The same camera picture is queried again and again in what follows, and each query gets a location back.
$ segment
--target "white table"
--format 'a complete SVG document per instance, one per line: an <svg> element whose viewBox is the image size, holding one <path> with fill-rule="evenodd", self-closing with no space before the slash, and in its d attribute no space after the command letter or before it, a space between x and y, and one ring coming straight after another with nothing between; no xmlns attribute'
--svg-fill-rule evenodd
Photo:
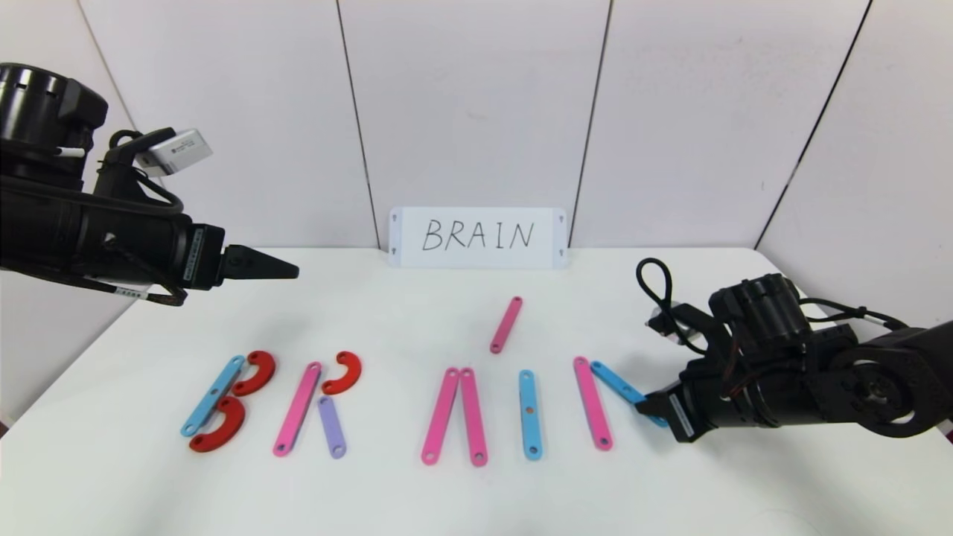
<svg viewBox="0 0 953 536"><path fill-rule="evenodd" d="M932 431L736 428L678 444L600 384L615 447L593 447L573 356L646 392L694 356L643 326L653 304L636 263L662 258L676 299L705 307L715 290L776 271L760 254L576 250L566 271L495 272L398 270L377 250L268 253L301 278L228 281L183 308L135 304L17 422L2 441L0 534L948 534L953 450ZM514 295L525 304L493 355ZM245 399L229 443L192 452L179 427L228 358L254 349L275 355L275 377ZM313 407L294 451L275 457L304 363L339 377L343 349L364 362L336 399L347 455L328 454ZM439 463L419 459L451 365L476 370L482 468L467 458L460 401ZM539 462L521 448L522 368L537 374Z"/></svg>

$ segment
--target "plastic strip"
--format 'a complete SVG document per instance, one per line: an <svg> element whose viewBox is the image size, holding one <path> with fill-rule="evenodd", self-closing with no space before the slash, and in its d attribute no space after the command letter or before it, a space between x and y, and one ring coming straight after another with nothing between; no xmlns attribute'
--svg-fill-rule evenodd
<svg viewBox="0 0 953 536"><path fill-rule="evenodd" d="M538 460L542 458L542 434L539 432L536 376L530 370L519 372L519 416L523 426L523 453L530 460Z"/></svg>
<svg viewBox="0 0 953 536"><path fill-rule="evenodd" d="M348 451L344 443L344 433L341 432L341 421L337 419L335 402L331 397L317 399L317 412L321 414L321 424L324 426L324 437L328 439L328 450L331 457L337 460Z"/></svg>
<svg viewBox="0 0 953 536"><path fill-rule="evenodd" d="M593 435L593 443L599 450L612 448L612 433L609 423L605 420L602 402L598 398L596 380L589 368L589 360L580 356L573 360L576 369L576 381L579 384L579 394L582 396L582 407L586 410L586 419L589 421L589 431Z"/></svg>
<svg viewBox="0 0 953 536"><path fill-rule="evenodd" d="M245 363L245 356L235 356L229 360L229 363L222 369L221 374L215 379L215 383L205 392L205 396L198 402L195 410L189 416L189 419L182 424L181 433L190 438L198 433L199 428L209 421L215 405L229 392L232 383L238 375L241 374L241 365Z"/></svg>
<svg viewBox="0 0 953 536"><path fill-rule="evenodd" d="M430 419L430 428L427 429L427 439L423 441L423 451L420 460L425 465L436 464L440 459L440 449L443 447L443 436L447 434L447 424L450 423L450 412L454 408L456 387L460 383L460 371L454 367L447 369L443 374L443 383L440 384L440 394L436 396L434 416Z"/></svg>
<svg viewBox="0 0 953 536"><path fill-rule="evenodd" d="M493 335L493 340L490 342L490 352L498 354L503 351L503 345L506 344L506 339L510 336L510 330L513 329L513 323L517 321L517 315L522 306L523 298L515 296L510 300L510 306L506 308L506 313L503 314L503 320L499 323L497 334Z"/></svg>
<svg viewBox="0 0 953 536"><path fill-rule="evenodd" d="M596 375L596 378L602 380L603 383L609 386L610 389L616 392L617 395L625 399L626 402L635 405L639 402L645 401L645 397L639 393L639 391L629 385L625 380L620 378L618 374L612 371L609 367L605 366L599 361L593 361L590 367L593 371L593 374ZM653 423L661 426L662 428L667 428L668 423L662 417L656 417L654 415L646 415Z"/></svg>
<svg viewBox="0 0 953 536"><path fill-rule="evenodd" d="M285 422L281 425L281 431L278 432L278 439L274 442L272 452L275 456L287 456L294 448L294 441L297 439L298 430L304 423L304 416L308 413L308 405L311 404L311 397L314 394L314 387L317 385L317 379L321 375L321 363L314 361L308 363L304 369L304 375L301 376L301 383L294 393L292 405L288 408L288 414L285 416Z"/></svg>
<svg viewBox="0 0 953 536"><path fill-rule="evenodd" d="M463 419L467 424L467 442L470 443L470 461L483 467L490 459L483 435L483 417L479 412L477 377L472 368L460 369L460 391L463 395Z"/></svg>

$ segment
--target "purple bar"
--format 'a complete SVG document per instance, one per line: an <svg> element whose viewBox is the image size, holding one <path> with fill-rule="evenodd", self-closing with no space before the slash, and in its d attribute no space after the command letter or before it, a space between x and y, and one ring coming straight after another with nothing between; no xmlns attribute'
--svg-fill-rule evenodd
<svg viewBox="0 0 953 536"><path fill-rule="evenodd" d="M324 436L328 438L328 450L331 451L331 457L337 460L348 451L348 445L344 443L341 422L337 419L335 403L331 400L331 397L317 399L317 412L321 414Z"/></svg>

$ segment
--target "pink bar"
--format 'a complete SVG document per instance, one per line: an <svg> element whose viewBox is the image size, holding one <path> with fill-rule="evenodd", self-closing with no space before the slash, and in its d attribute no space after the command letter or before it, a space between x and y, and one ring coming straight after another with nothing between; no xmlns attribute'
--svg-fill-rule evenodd
<svg viewBox="0 0 953 536"><path fill-rule="evenodd" d="M510 300L510 306L506 308L506 314L503 315L503 321L499 323L497 334L493 335L493 341L490 342L490 351L498 354L503 351L503 345L506 344L506 338L510 336L510 330L513 329L513 322L517 321L519 308L523 306L523 298L519 296Z"/></svg>
<svg viewBox="0 0 953 536"><path fill-rule="evenodd" d="M447 369L440 385L440 394L436 396L434 416L430 419L430 428L427 430L427 439L423 442L423 452L420 460L425 465L436 464L440 459L440 448L443 447L443 436L447 434L447 424L450 423L450 412L454 409L456 386L459 384L460 371L454 367Z"/></svg>
<svg viewBox="0 0 953 536"><path fill-rule="evenodd" d="M298 390L294 393L292 405L288 408L285 423L281 425L281 431L278 432L278 440L274 442L272 452L275 456L286 456L294 448L294 440L297 439L298 430L301 429L301 423L304 422L304 416L308 412L319 376L321 376L321 363L317 361L308 363L301 377L301 383L298 384Z"/></svg>
<svg viewBox="0 0 953 536"><path fill-rule="evenodd" d="M609 423L605 420L602 411L602 401L596 390L596 380L593 371L589 368L589 360L580 356L573 360L576 369L576 380L579 383L579 394L582 395L582 407L586 410L586 419L589 421L589 431L593 434L593 443L599 450L612 448L612 433Z"/></svg>
<svg viewBox="0 0 953 536"><path fill-rule="evenodd" d="M483 436L483 418L479 414L474 369L460 370L460 385L463 391L463 419L467 423L467 441L470 443L470 461L477 467L483 467L490 455L486 451L486 437Z"/></svg>

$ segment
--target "black cable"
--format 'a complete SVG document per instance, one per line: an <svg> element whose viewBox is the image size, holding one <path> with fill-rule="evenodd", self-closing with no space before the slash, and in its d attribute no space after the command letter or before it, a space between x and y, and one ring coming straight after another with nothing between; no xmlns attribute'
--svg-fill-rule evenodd
<svg viewBox="0 0 953 536"><path fill-rule="evenodd" d="M120 246L118 243L116 243L115 237L112 237L112 241L107 239L106 242L104 242L104 246L106 246L108 251L121 256L126 261L130 262L131 264L133 264L134 266L142 270L155 283L161 285L164 289L169 291L168 295L148 293L146 295L147 301L153 301L155 303L161 303L163 305L170 305L173 307L177 307L182 305L185 302L185 298L189 296L189 294L185 291L185 289L169 281L169 279L166 278L165 274L158 271L155 267L151 266L149 263L147 263L142 258L138 257L133 252L126 250L125 248ZM34 264L20 262L20 261L9 259L9 258L3 259L3 266L4 268L7 268L8 270L12 270L13 272L23 274L24 276L30 276L32 278L42 279L44 281L50 281L53 283L61 283L61 284L72 286L72 287L85 288L88 290L94 290L98 292L105 292L107 294L119 294L121 296L130 295L128 291L121 292L126 289L123 289L122 287L119 287L117 285L105 283L102 281L97 281L95 279L84 278L76 274L63 273L53 268L48 268L46 266L36 266Z"/></svg>
<svg viewBox="0 0 953 536"><path fill-rule="evenodd" d="M122 141L122 138L130 137L136 139L137 137L142 137L142 133L139 131L116 131L110 136L110 149L115 149L119 147L119 142Z"/></svg>
<svg viewBox="0 0 953 536"><path fill-rule="evenodd" d="M738 353L739 353L739 344L738 344L738 335L732 331L731 333L731 350L728 352L728 363L725 364L724 371L721 372L721 393L720 398L722 400L728 400L731 398L729 393L731 389L728 389L728 380L731 379L731 376L735 373L735 366L738 365Z"/></svg>
<svg viewBox="0 0 953 536"><path fill-rule="evenodd" d="M61 201L76 203L78 205L87 207L95 207L119 212L131 212L144 216L175 216L177 214L182 214L184 205L182 204L182 200L175 196L175 194L155 184L149 180L147 176L140 176L138 181L153 192L165 197L170 203L168 205L153 205L149 203L139 203L136 201L127 201L123 199L113 199L111 197L93 196L90 194L83 194L82 192L76 192L75 190L66 190L63 188L50 186L48 184L43 184L42 182L35 182L32 180L15 178L12 176L0 177L0 186L3 187L4 191L14 192L16 194L22 194L25 196L48 197L50 199L59 199Z"/></svg>
<svg viewBox="0 0 953 536"><path fill-rule="evenodd" d="M821 298L803 298L798 300L798 304L804 305L806 303L815 303L818 305L823 305L825 307L830 307L831 309L837 309L841 311L837 315L831 315L823 319L812 319L806 317L810 322L835 322L838 320L848 320L848 319L863 319L864 317L870 317L877 320L883 321L883 327L889 329L890 331L896 331L898 329L903 329L910 327L905 323L897 320L893 317L888 317L883 313L878 313L876 311L868 311L866 307L849 307L843 305L842 303L837 303L836 301L831 301L830 299L821 299Z"/></svg>
<svg viewBox="0 0 953 536"><path fill-rule="evenodd" d="M662 275L665 277L665 296L664 298L659 298L659 295L655 293L649 285L645 283L645 279L642 277L642 269L645 268L646 264L655 264L660 268ZM687 347L689 350L695 352L696 354L705 355L705 351L698 348L695 344L685 336L684 332L681 331L681 327L675 317L672 315L672 273L668 271L668 266L665 266L665 263L657 258L644 258L639 266L636 267L636 280L639 282L639 287L641 287L642 292L644 292L649 298L652 299L659 306L659 310L663 315L668 317L672 321L672 326L675 329L676 335L679 336L681 343Z"/></svg>
<svg viewBox="0 0 953 536"><path fill-rule="evenodd" d="M189 293L187 293L185 289L170 281L162 271L137 256L132 251L124 248L121 244L119 244L115 235L107 235L106 240L103 241L103 247L106 249L106 251L118 253L130 264L142 270L143 273L149 276L152 281L158 283L162 286L162 288L169 291L168 295L149 293L146 297L147 300L154 301L156 303L162 303L163 305L171 305L174 307L178 307L185 303L185 298L189 296Z"/></svg>

